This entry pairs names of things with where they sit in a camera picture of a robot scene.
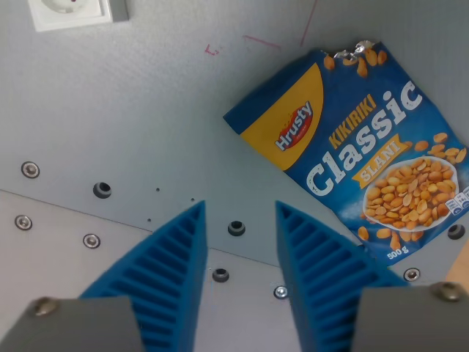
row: wall socket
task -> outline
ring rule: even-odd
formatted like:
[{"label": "wall socket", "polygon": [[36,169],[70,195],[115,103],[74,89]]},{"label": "wall socket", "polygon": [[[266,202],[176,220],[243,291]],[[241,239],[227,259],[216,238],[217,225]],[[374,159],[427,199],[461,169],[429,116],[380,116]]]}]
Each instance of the wall socket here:
[{"label": "wall socket", "polygon": [[28,0],[37,32],[128,20],[125,0]]}]

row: bowl of peanuts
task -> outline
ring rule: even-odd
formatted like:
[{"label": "bowl of peanuts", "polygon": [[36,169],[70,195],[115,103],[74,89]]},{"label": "bowl of peanuts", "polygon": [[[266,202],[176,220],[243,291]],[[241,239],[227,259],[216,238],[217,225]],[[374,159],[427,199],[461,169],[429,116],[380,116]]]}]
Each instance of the bowl of peanuts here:
[{"label": "bowl of peanuts", "polygon": [[442,158],[422,156],[391,165],[368,186],[363,214],[401,231],[424,231],[449,216],[446,202],[458,194],[457,173]]}]

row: hole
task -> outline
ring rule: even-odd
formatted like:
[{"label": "hole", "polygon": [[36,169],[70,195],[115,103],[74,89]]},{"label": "hole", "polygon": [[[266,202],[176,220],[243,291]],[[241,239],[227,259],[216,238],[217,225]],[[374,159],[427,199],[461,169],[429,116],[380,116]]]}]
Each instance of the hole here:
[{"label": "hole", "polygon": [[455,224],[448,229],[448,237],[452,240],[459,240],[465,232],[464,226]]},{"label": "hole", "polygon": [[107,183],[100,183],[100,190],[103,192],[109,192],[111,190],[111,187]]},{"label": "hole", "polygon": [[232,236],[241,236],[246,231],[246,226],[241,221],[232,221],[228,225],[228,233]]},{"label": "hole", "polygon": [[234,229],[238,230],[243,226],[243,223],[241,221],[233,221],[232,226]]},{"label": "hole", "polygon": [[229,279],[229,274],[225,269],[218,268],[213,271],[212,278],[215,282],[227,282]]},{"label": "hole", "polygon": [[93,186],[93,193],[100,199],[106,199],[111,196],[111,187],[105,182],[98,182]]}]

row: screw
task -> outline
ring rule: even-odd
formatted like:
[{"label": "screw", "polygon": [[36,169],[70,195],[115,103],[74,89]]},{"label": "screw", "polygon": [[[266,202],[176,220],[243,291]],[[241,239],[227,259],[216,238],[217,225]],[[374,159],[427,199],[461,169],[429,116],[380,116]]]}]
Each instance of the screw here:
[{"label": "screw", "polygon": [[229,274],[228,271],[220,268],[213,271],[212,278],[215,282],[227,282],[229,279]]},{"label": "screw", "polygon": [[273,291],[273,295],[277,299],[285,299],[288,297],[288,290],[285,286],[277,286],[276,289]]},{"label": "screw", "polygon": [[50,297],[39,298],[32,304],[32,312],[37,317],[49,315],[57,308],[59,308],[59,300]]},{"label": "screw", "polygon": [[83,237],[83,244],[90,249],[96,249],[101,245],[101,240],[96,235],[89,233]]},{"label": "screw", "polygon": [[416,281],[420,277],[420,270],[417,268],[409,268],[404,272],[405,281]]},{"label": "screw", "polygon": [[447,302],[458,302],[464,295],[462,288],[453,282],[437,282],[430,286],[432,293]]},{"label": "screw", "polygon": [[32,228],[32,220],[26,215],[18,215],[15,218],[15,225],[20,230],[28,231]]},{"label": "screw", "polygon": [[36,178],[39,176],[39,167],[32,161],[27,161],[21,165],[21,172],[27,178]]}]

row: snack bag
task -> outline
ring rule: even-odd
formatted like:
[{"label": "snack bag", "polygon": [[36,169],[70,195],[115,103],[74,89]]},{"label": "snack bag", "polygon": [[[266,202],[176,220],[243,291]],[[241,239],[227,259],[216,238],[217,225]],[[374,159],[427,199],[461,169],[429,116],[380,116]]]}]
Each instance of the snack bag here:
[{"label": "snack bag", "polygon": [[312,51],[224,118],[388,265],[469,208],[466,147],[381,43]]}]

